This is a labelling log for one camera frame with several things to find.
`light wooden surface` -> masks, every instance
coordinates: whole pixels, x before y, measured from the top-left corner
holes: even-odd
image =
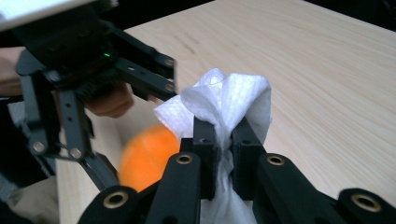
[[[299,0],[216,0],[127,31],[177,60],[180,90],[217,67],[273,88],[269,152],[289,157],[336,198],[368,189],[396,206],[396,34]],[[93,118],[93,146],[118,164],[122,145],[158,122],[154,103]],[[76,223],[97,189],[58,162],[62,223]]]

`orange ball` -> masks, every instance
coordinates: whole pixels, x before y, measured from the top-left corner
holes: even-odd
[[[180,143],[162,124],[152,126],[133,138],[120,159],[120,184],[135,189],[146,189],[163,176],[169,158],[178,153]]]

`human hand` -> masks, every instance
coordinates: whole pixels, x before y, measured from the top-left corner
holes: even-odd
[[[111,91],[85,102],[85,107],[93,114],[113,119],[121,117],[132,105],[134,100],[125,82],[117,82]]]

